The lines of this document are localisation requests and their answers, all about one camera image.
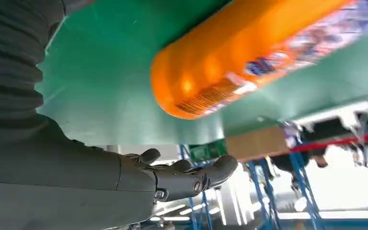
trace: joint screw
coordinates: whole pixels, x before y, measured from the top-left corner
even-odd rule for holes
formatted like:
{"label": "joint screw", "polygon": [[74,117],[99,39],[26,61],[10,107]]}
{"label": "joint screw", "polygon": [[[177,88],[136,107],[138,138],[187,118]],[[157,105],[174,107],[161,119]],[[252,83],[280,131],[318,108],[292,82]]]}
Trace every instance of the joint screw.
{"label": "joint screw", "polygon": [[193,186],[193,190],[196,192],[196,193],[200,193],[201,190],[202,190],[202,181],[201,180],[196,180],[194,182],[194,186]]}
{"label": "joint screw", "polygon": [[164,198],[164,196],[165,196],[165,192],[164,192],[164,191],[160,191],[160,190],[156,191],[156,195],[155,195],[155,197],[156,197],[157,199],[163,199],[163,198]]}

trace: cardboard box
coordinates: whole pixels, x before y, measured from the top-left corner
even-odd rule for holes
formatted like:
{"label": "cardboard box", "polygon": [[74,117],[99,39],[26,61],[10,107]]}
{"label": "cardboard box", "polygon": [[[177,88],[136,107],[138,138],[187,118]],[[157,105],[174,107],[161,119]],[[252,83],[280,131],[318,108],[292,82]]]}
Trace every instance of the cardboard box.
{"label": "cardboard box", "polygon": [[239,161],[288,153],[283,129],[272,126],[225,139],[228,154]]}

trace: ceiling light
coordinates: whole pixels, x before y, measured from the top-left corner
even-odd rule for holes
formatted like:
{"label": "ceiling light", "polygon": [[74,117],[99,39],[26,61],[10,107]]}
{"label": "ceiling light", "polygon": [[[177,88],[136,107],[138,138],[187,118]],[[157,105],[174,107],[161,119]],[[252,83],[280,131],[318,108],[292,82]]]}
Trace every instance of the ceiling light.
{"label": "ceiling light", "polygon": [[156,213],[156,216],[162,216],[162,215],[164,215],[166,213],[169,213],[169,212],[172,212],[172,211],[181,209],[183,207],[185,207],[185,205],[178,205],[178,206],[175,206],[175,207],[172,207],[172,208],[168,208],[168,209],[166,209],[164,211],[161,211],[161,212]]}
{"label": "ceiling light", "polygon": [[202,209],[202,207],[205,207],[205,203],[202,203],[202,204],[200,204],[200,205],[196,205],[196,206],[194,206],[193,210],[194,210],[194,211],[196,211],[196,210],[198,210],[198,209]]}
{"label": "ceiling light", "polygon": [[165,221],[188,221],[190,220],[189,217],[165,217]]}
{"label": "ceiling light", "polygon": [[[320,212],[323,219],[368,219],[368,211],[327,211]],[[310,219],[308,212],[279,213],[279,219]]]}
{"label": "ceiling light", "polygon": [[215,207],[215,208],[211,209],[211,210],[209,211],[209,213],[210,213],[210,214],[215,214],[215,213],[219,213],[219,211],[220,211],[219,207]]}
{"label": "ceiling light", "polygon": [[231,184],[229,185],[229,190],[230,190],[230,196],[232,198],[233,206],[235,207],[236,219],[238,221],[239,226],[241,226],[242,222],[241,222],[241,216],[239,214],[238,200],[236,199],[236,194],[235,194],[234,188]]}
{"label": "ceiling light", "polygon": [[222,224],[224,226],[226,226],[226,218],[225,218],[225,212],[223,211],[223,203],[222,203],[221,192],[219,190],[215,190],[215,193],[217,194],[219,209],[221,210]]}
{"label": "ceiling light", "polygon": [[207,197],[207,200],[215,200],[217,198],[217,194],[215,193],[214,189],[206,190],[205,196]]}
{"label": "ceiling light", "polygon": [[152,217],[152,218],[150,218],[150,220],[151,221],[160,221],[161,219],[160,219],[160,217]]}
{"label": "ceiling light", "polygon": [[188,213],[190,213],[190,212],[192,212],[193,210],[191,209],[191,208],[189,208],[189,209],[186,209],[186,210],[184,210],[184,211],[181,211],[180,212],[180,215],[187,215]]}

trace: orange bottle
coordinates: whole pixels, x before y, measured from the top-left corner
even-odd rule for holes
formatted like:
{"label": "orange bottle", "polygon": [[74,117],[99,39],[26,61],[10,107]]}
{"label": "orange bottle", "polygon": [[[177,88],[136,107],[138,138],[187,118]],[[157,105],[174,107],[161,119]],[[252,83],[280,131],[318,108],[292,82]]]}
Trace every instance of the orange bottle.
{"label": "orange bottle", "polygon": [[151,84],[167,113],[195,119],[368,31],[368,0],[234,0],[154,58]]}

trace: red bar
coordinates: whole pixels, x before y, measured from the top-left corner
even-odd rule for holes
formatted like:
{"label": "red bar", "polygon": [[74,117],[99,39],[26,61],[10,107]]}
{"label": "red bar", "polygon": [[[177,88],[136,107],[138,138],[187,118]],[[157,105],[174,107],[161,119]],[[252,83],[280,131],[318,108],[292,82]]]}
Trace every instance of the red bar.
{"label": "red bar", "polygon": [[[326,142],[313,142],[307,145],[296,146],[290,149],[290,152],[301,152],[301,151],[308,151],[308,150],[317,150],[317,149],[324,149],[328,145],[342,145],[342,144],[350,144],[350,143],[357,143],[358,140],[356,137],[352,138],[344,138],[340,140],[332,140]],[[365,142],[368,142],[368,134],[365,135]]]}

